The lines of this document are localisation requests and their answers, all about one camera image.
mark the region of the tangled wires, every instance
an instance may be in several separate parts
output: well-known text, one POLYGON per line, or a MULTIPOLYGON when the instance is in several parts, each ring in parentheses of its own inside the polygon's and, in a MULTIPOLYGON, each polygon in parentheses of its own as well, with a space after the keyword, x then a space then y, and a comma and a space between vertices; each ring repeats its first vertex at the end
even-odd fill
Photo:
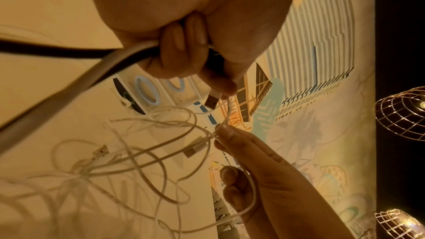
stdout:
MULTIPOLYGON (((230 112, 232 110, 231 108, 231 102, 228 100, 228 111, 230 112)), ((223 124, 227 124, 228 118, 230 113, 228 113, 227 118, 223 122, 223 124)), ((181 107, 164 107, 159 109, 156 113, 150 114, 149 116, 141 116, 141 117, 135 117, 135 118, 127 118, 127 119, 115 119, 115 120, 109 120, 105 127, 111 130, 116 138, 120 141, 120 149, 109 153, 105 157, 101 158, 92 158, 92 159, 85 159, 85 160, 79 160, 76 162, 71 170, 64 170, 60 167, 60 165, 57 163, 55 154, 57 153, 58 149, 66 143, 66 141, 58 144, 54 147, 52 150, 52 156, 53 156, 53 165, 55 167, 55 171, 48 172, 48 173, 40 173, 37 175, 31 175, 27 176, 23 179, 4 179, 9 185, 25 185, 26 187, 29 187, 33 190, 32 193, 26 193, 26 194, 20 194, 19 197, 12 197, 12 196, 0 196, 0 203, 4 202, 8 204, 9 206, 13 207, 15 210, 18 210, 19 212, 23 212, 28 215, 28 212, 26 212, 24 206, 20 204, 20 199, 23 199, 23 197, 28 196, 39 196, 42 198, 44 203, 46 204, 49 215, 50 215, 50 221, 51 221, 51 229, 49 230, 49 238, 66 238, 67 235, 64 231, 61 231, 60 229, 60 216, 59 211, 61 209, 61 205, 63 204, 63 201, 67 195, 72 193, 72 190, 77 188, 77 186, 80 184, 84 184, 89 186, 90 188, 96 190, 99 194, 101 194, 104 198, 108 199, 110 202, 116 204, 118 207, 123 209, 125 212, 130 212, 134 215, 138 215, 140 217, 153 220, 155 229, 153 236, 156 236, 156 230, 157 228, 164 229, 168 232, 170 235, 170 238, 175 239, 176 235, 177 238, 180 238, 182 234, 188 234, 188 233, 195 233, 198 231, 205 230, 207 228, 228 223, 231 219, 239 217, 240 215, 246 213, 249 211, 255 204, 255 197, 252 202, 252 204, 246 208, 245 210, 239 212, 238 214, 234 216, 230 216, 227 218, 220 219, 219 221, 212 223, 210 225, 200 227, 193 230, 183 230, 182 229, 182 218, 181 218, 181 206, 188 204, 190 202, 190 194, 186 192, 183 188, 179 186, 179 183, 191 178, 196 172, 198 172, 202 167, 205 161, 207 160, 210 152, 211 147, 211 139, 216 138, 215 133, 211 133, 208 130, 205 130, 199 126, 197 126, 197 115, 196 113, 192 112, 191 110, 187 108, 181 108, 181 107), (184 120, 166 120, 166 115, 169 115, 170 113, 179 113, 180 115, 187 115, 184 120), (116 128, 115 125, 118 123, 127 122, 127 123, 133 123, 132 127, 130 129, 127 129, 124 133, 120 133, 116 128), (139 128, 134 128, 136 125, 135 123, 142 123, 140 124, 139 128), (125 141, 125 137, 130 134, 135 134, 137 132, 140 132, 142 130, 147 130, 151 128, 162 128, 164 130, 167 130, 169 128, 182 128, 184 131, 181 135, 178 135, 166 142, 160 143, 158 145, 152 146, 147 149, 143 149, 140 146, 133 146, 129 145, 125 141), (154 153, 154 150, 164 147, 166 145, 169 145, 173 142, 176 142, 187 135, 189 133, 193 132, 194 130, 199 130, 204 133, 204 136, 202 136, 202 139, 197 139, 195 142, 190 143, 189 145, 183 147, 182 149, 176 150, 172 153, 169 153, 166 156, 159 157, 157 154, 154 153), (176 156, 178 154, 183 154, 184 152, 196 148, 204 148, 205 154, 199 163, 199 165, 196 166, 196 168, 190 172, 189 174, 177 179, 176 181, 173 181, 169 179, 168 172, 166 169, 166 166, 164 164, 164 160, 169 159, 173 156, 176 156), (139 156, 149 156, 152 160, 141 163, 140 161, 136 160, 139 156), (144 168, 147 168, 149 166, 152 166, 154 164, 158 164, 162 170, 162 174, 160 175, 163 177, 163 183, 161 189, 158 189, 148 178, 148 173, 144 171, 144 168), (137 210, 136 208, 133 208, 129 206, 125 201, 120 200, 117 197, 117 194, 114 193, 114 191, 109 192, 99 184, 94 182, 95 178, 109 178, 111 175, 125 175, 128 176, 127 173, 132 173, 133 175, 136 174, 137 177, 139 177, 144 184, 152 190, 152 192, 159 197, 159 200, 156 204, 155 208, 155 214, 153 216, 150 216, 146 213, 141 212, 140 210, 137 210), (57 188, 56 186, 50 189, 43 188, 40 184, 36 184, 35 181, 40 178, 45 177, 56 177, 56 178, 62 178, 64 179, 64 182, 68 182, 66 184, 67 189, 66 191, 63 191, 60 188, 57 188), (175 199, 172 197, 169 197, 166 195, 167 186, 169 183, 172 183, 175 185, 175 199), (169 225, 160 219, 158 219, 158 213, 161 208, 162 203, 170 203, 174 204, 177 207, 177 213, 178 213, 178 228, 172 229, 169 227, 169 225)), ((252 188, 255 191, 254 183, 249 176, 249 174, 244 171, 250 181, 250 184, 252 185, 252 188)))

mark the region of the metal wire cage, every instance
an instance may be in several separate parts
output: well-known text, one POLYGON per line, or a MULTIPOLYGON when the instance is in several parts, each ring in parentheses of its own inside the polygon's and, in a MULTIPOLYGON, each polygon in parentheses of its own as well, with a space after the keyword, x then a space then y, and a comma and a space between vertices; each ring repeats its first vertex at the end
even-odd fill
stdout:
POLYGON ((425 239, 425 227, 399 209, 375 213, 376 220, 396 239, 425 239))
POLYGON ((425 86, 379 100, 375 117, 395 134, 425 141, 425 86))

